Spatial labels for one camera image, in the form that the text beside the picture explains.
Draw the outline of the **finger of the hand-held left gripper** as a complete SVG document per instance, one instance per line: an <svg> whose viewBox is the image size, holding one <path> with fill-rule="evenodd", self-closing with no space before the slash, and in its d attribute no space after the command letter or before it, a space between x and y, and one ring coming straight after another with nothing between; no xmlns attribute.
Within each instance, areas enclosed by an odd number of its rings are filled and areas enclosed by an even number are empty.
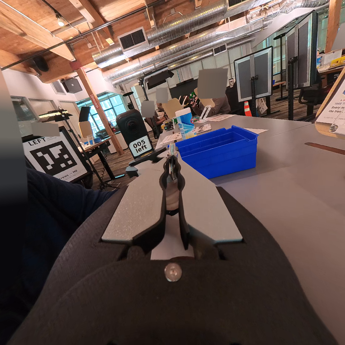
<svg viewBox="0 0 345 345"><path fill-rule="evenodd" d="M136 177L135 181L162 181L164 175L163 164L163 159L157 163L148 160L137 164L136 168L139 176Z"/></svg>

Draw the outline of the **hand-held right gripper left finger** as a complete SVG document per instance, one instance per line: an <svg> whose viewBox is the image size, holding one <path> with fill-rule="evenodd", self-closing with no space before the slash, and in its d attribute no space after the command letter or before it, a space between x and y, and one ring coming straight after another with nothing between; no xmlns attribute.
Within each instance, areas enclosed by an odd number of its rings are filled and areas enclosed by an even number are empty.
<svg viewBox="0 0 345 345"><path fill-rule="evenodd" d="M166 224L167 168L165 161L143 170L132 181L101 239L152 251L163 239Z"/></svg>

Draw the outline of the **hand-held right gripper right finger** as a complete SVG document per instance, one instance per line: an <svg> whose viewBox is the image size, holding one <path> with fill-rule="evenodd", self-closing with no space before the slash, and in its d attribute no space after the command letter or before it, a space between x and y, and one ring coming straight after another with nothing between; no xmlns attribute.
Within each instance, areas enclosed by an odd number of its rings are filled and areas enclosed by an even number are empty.
<svg viewBox="0 0 345 345"><path fill-rule="evenodd" d="M179 227L185 249L189 244L219 245L240 242L243 237L216 185L176 159L179 189Z"/></svg>

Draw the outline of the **silver hex bolt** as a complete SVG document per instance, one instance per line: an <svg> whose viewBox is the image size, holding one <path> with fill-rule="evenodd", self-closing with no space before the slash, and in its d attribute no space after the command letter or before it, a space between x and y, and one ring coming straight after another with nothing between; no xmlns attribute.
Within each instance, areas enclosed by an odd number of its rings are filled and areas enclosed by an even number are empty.
<svg viewBox="0 0 345 345"><path fill-rule="evenodd" d="M176 149L176 144L173 142L169 145L169 150L170 152L175 152L178 151ZM167 183L173 183L177 181L177 176L176 176L176 168L175 168L175 162L177 157L167 157L168 163L169 163L169 174L167 177Z"/></svg>

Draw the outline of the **blue plastic bin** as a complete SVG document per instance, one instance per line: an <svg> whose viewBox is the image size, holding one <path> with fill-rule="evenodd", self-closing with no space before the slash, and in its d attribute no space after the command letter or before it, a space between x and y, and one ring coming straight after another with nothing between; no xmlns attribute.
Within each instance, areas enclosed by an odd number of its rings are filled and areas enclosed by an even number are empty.
<svg viewBox="0 0 345 345"><path fill-rule="evenodd" d="M182 160L207 179L256 167L258 134L231 126L182 140Z"/></svg>

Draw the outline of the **person's left forearm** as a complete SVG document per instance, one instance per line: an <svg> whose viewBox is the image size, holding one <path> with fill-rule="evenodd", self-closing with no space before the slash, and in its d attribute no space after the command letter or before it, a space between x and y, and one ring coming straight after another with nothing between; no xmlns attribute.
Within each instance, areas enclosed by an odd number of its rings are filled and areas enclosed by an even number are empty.
<svg viewBox="0 0 345 345"><path fill-rule="evenodd" d="M64 246L79 226L116 191L101 192L27 168L25 243Z"/></svg>

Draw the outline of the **person's left hand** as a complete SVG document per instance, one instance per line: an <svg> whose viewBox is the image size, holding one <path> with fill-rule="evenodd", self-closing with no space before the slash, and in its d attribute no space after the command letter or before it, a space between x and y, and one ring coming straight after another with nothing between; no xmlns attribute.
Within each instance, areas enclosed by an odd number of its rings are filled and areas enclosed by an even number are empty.
<svg viewBox="0 0 345 345"><path fill-rule="evenodd" d="M174 211L179 208L179 189L177 184L168 183L166 187L166 210Z"/></svg>

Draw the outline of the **wooden side table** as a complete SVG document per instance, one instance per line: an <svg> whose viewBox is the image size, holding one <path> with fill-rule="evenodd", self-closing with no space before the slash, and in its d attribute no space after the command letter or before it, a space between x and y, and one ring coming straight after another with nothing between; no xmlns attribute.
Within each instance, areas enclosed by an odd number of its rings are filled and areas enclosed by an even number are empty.
<svg viewBox="0 0 345 345"><path fill-rule="evenodd" d="M113 171L111 170L110 166L107 163L107 160L105 158L105 156L103 155L103 150L109 146L109 141L110 141L110 137L107 137L103 140L100 140L98 142L96 142L95 139L92 140L92 144L88 144L88 145L84 145L82 144L80 146L80 151L81 154L83 155L83 157L89 162L90 166L92 169L94 169L94 165L91 162L90 158L92 158L94 155L97 155L105 169L105 171L107 172L110 180L106 181L105 183L110 183L111 181L120 179L122 177L125 176L125 174L121 174L118 176L115 176Z"/></svg>

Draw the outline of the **white blue wipes canister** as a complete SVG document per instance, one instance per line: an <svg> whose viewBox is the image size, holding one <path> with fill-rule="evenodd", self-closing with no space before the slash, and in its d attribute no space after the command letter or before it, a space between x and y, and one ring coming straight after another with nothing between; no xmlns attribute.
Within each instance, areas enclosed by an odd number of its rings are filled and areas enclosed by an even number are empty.
<svg viewBox="0 0 345 345"><path fill-rule="evenodd" d="M175 116L178 122L182 140L186 140L197 135L190 108L187 107L185 109L176 111Z"/></svg>

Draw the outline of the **black studio light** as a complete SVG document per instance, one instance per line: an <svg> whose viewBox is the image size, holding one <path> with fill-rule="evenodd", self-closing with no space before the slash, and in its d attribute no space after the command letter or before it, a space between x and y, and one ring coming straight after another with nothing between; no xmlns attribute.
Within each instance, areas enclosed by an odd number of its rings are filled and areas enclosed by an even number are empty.
<svg viewBox="0 0 345 345"><path fill-rule="evenodd" d="M166 82L166 79L172 78L173 76L174 73L170 70L160 71L154 75L151 75L146 78L147 89L150 90L161 84L164 84Z"/></svg>

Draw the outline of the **black ceiling speaker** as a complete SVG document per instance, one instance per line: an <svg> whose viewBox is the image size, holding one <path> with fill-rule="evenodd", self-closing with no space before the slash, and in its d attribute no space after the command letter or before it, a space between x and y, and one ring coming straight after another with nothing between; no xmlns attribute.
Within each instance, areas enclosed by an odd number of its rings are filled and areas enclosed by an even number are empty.
<svg viewBox="0 0 345 345"><path fill-rule="evenodd" d="M60 82L67 93L75 94L82 91L82 87L76 78L61 79Z"/></svg>

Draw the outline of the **framed black white marker poster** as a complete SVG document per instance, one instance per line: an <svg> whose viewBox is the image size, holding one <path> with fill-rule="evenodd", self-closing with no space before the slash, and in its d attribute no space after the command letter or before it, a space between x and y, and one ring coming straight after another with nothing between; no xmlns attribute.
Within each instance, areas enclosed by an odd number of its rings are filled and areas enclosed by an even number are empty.
<svg viewBox="0 0 345 345"><path fill-rule="evenodd" d="M24 155L29 166L71 183L91 176L91 167L65 127L59 127L59 132L59 136L37 137L23 142Z"/></svg>

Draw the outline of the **grey panel on black stand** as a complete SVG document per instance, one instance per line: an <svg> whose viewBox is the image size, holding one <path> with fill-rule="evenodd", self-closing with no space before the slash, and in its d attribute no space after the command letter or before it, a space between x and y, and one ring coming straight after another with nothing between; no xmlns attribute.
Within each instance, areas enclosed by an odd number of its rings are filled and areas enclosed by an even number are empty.
<svg viewBox="0 0 345 345"><path fill-rule="evenodd" d="M294 90L311 87L317 76L318 14L312 11L285 34L288 119L294 119Z"/></svg>
<svg viewBox="0 0 345 345"><path fill-rule="evenodd" d="M234 68L238 100L251 100L251 113L256 117L256 99L273 94L273 47L236 59Z"/></svg>

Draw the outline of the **printed instruction sheet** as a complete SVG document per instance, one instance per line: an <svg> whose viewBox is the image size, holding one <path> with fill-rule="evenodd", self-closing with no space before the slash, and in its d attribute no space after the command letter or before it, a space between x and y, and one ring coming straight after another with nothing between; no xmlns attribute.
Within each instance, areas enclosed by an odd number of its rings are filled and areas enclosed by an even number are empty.
<svg viewBox="0 0 345 345"><path fill-rule="evenodd" d="M334 91L331 93L325 106L321 110L319 116L316 119L317 123L333 124L336 119L340 117L344 119L345 112L345 81L339 83Z"/></svg>

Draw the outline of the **silver ventilation duct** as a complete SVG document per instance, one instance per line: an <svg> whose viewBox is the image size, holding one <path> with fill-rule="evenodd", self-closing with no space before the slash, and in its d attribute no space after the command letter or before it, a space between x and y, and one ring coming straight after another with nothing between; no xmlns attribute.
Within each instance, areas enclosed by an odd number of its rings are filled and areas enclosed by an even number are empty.
<svg viewBox="0 0 345 345"><path fill-rule="evenodd" d="M245 12L268 2L219 1L155 30L137 28L118 37L124 43L94 53L93 60L101 69L113 66L103 72L106 81L126 83L176 60L252 35L259 25L250 22Z"/></svg>

